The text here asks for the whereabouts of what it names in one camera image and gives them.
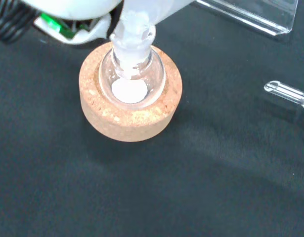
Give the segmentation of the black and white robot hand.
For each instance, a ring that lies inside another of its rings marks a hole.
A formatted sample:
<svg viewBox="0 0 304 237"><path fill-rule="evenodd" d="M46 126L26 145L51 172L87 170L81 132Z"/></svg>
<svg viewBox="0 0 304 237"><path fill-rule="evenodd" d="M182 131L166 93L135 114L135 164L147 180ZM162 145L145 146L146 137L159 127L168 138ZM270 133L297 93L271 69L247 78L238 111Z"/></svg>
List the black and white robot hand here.
<svg viewBox="0 0 304 237"><path fill-rule="evenodd" d="M10 44L32 26L68 45L108 38L122 0L0 0L0 41Z"/></svg>

